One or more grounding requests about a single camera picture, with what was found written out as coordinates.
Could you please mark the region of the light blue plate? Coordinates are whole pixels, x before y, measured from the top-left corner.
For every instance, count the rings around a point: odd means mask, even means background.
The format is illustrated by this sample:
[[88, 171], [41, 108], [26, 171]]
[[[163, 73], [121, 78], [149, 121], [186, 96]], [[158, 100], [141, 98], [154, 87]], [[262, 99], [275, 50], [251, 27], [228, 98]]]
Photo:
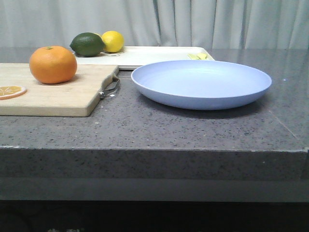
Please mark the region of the light blue plate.
[[256, 68], [205, 60], [144, 65], [132, 72], [131, 79], [147, 98], [191, 110], [244, 106], [262, 97], [272, 84], [271, 77]]

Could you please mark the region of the orange mandarin fruit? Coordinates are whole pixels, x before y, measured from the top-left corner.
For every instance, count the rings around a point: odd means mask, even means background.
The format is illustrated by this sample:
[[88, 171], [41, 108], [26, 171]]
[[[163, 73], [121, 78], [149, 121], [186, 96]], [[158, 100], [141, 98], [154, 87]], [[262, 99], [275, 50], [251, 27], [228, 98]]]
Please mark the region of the orange mandarin fruit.
[[77, 61], [74, 54], [62, 46], [44, 46], [31, 55], [29, 68], [39, 82], [58, 84], [75, 76]]

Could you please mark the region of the white plastic tray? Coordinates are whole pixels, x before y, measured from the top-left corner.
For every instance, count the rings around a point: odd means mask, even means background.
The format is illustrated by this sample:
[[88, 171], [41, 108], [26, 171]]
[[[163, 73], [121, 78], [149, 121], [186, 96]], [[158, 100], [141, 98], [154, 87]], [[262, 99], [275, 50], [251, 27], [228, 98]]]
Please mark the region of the white plastic tray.
[[134, 70], [150, 63], [191, 60], [188, 54], [198, 53], [206, 53], [206, 60], [214, 60], [204, 48], [175, 46], [125, 46], [118, 53], [100, 53], [95, 57], [76, 56], [76, 60], [78, 64], [117, 65], [122, 70]]

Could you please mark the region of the yellow-green plastic cutlery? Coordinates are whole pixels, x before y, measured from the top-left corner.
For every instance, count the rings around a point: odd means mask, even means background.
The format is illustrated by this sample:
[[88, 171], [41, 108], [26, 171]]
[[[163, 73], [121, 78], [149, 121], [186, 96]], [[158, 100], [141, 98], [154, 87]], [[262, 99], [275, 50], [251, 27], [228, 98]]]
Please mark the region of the yellow-green plastic cutlery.
[[198, 54], [188, 54], [188, 57], [191, 60], [206, 60], [208, 55], [206, 53], [198, 53]]

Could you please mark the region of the wooden cutting board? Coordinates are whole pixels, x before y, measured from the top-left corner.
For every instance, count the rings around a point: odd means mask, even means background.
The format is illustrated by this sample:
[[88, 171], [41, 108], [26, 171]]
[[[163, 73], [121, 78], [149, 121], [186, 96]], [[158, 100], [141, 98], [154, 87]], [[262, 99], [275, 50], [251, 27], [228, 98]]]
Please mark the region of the wooden cutting board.
[[100, 101], [99, 93], [118, 74], [116, 65], [79, 64], [75, 76], [60, 84], [37, 81], [26, 63], [1, 63], [1, 86], [22, 86], [21, 96], [2, 100], [2, 116], [89, 116]]

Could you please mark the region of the yellow lemon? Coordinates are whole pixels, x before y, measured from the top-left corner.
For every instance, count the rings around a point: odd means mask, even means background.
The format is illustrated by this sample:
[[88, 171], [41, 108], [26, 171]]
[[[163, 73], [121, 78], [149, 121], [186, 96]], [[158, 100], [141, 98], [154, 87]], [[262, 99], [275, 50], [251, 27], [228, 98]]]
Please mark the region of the yellow lemon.
[[119, 52], [124, 46], [124, 37], [117, 31], [107, 31], [102, 34], [101, 39], [104, 46], [104, 51], [109, 53]]

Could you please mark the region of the green lime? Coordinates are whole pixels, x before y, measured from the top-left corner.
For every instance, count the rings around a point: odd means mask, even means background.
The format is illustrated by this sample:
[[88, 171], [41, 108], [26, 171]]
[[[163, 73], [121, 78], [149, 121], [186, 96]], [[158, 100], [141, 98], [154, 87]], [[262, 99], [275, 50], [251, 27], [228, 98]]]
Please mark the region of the green lime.
[[70, 48], [82, 57], [94, 57], [104, 50], [101, 37], [92, 32], [83, 32], [73, 38]]

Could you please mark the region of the orange slice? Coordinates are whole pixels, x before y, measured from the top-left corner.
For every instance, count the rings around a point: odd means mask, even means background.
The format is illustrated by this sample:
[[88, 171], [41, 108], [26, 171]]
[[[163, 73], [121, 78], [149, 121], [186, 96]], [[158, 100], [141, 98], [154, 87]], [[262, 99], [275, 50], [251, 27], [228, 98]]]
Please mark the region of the orange slice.
[[27, 89], [22, 86], [1, 86], [0, 99], [7, 100], [25, 94]]

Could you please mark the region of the white curtain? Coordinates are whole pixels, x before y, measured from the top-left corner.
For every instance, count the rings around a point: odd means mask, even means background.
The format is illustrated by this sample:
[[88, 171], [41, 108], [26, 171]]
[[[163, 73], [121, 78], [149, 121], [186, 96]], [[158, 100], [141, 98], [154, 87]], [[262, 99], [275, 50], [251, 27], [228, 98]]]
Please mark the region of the white curtain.
[[308, 49], [306, 0], [3, 0], [2, 47], [70, 44], [82, 32], [129, 46]]

